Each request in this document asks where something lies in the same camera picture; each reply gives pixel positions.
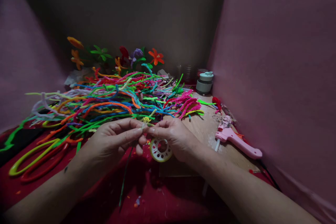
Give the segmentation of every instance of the tape roll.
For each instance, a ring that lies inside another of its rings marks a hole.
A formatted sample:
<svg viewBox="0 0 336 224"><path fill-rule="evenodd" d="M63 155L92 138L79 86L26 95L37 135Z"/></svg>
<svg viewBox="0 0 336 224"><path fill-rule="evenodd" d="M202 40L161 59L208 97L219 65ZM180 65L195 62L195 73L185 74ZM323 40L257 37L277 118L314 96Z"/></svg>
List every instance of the tape roll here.
<svg viewBox="0 0 336 224"><path fill-rule="evenodd" d="M163 148L159 148L159 145L165 144L166 149L162 150ZM152 154L152 157L157 162L166 162L168 161L172 155L173 151L171 147L169 146L166 139L161 138L153 138L150 143L150 153Z"/></svg>

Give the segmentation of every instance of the purple flower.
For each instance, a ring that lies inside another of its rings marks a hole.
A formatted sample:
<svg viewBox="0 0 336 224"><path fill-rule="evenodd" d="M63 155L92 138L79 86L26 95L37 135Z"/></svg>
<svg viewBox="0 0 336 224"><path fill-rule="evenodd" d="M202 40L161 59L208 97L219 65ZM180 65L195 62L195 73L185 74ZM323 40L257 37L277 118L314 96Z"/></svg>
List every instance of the purple flower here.
<svg viewBox="0 0 336 224"><path fill-rule="evenodd" d="M133 67L133 63L137 60L136 57L142 57L143 53L141 51L141 49L135 49L134 52L132 52L132 54L129 56L130 61L131 61L131 67Z"/></svg>

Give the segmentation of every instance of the wall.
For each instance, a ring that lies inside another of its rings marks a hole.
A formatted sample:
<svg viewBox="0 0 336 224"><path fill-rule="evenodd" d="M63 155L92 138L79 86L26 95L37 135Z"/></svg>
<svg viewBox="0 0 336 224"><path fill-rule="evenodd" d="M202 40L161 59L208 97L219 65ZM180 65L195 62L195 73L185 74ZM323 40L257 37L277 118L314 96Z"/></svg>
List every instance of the wall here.
<svg viewBox="0 0 336 224"><path fill-rule="evenodd" d="M120 56L155 47L167 72L178 64L205 66L223 0L41 0L67 36Z"/></svg>
<svg viewBox="0 0 336 224"><path fill-rule="evenodd" d="M71 70L26 0L0 0L0 132L26 118L39 97L27 92L64 90Z"/></svg>
<svg viewBox="0 0 336 224"><path fill-rule="evenodd" d="M208 62L213 95L280 188L324 223L336 218L335 17L336 0L225 0Z"/></svg>

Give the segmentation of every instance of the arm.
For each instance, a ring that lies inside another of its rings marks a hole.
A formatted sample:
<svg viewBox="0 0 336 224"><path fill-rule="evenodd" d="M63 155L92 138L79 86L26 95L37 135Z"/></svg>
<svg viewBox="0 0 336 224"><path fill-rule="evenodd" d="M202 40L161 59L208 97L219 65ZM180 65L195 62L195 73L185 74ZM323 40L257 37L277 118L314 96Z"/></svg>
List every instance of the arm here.
<svg viewBox="0 0 336 224"><path fill-rule="evenodd" d="M142 155L142 122L123 119L98 128L69 165L5 213L9 223L60 223L77 200L124 155L131 142Z"/></svg>
<svg viewBox="0 0 336 224"><path fill-rule="evenodd" d="M241 223L319 223L287 196L203 145L181 120L162 121L146 130L165 138L176 158L204 177Z"/></svg>

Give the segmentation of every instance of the forearm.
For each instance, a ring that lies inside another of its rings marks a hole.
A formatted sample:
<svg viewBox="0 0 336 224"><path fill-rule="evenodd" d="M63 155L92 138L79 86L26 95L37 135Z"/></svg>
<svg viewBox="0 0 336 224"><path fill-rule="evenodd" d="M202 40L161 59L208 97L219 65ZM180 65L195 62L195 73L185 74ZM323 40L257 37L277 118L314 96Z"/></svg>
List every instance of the forearm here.
<svg viewBox="0 0 336 224"><path fill-rule="evenodd" d="M206 146L196 148L189 164L242 223L319 223L284 194Z"/></svg>
<svg viewBox="0 0 336 224"><path fill-rule="evenodd" d="M97 181L71 163L5 213L10 223L60 223L78 199Z"/></svg>

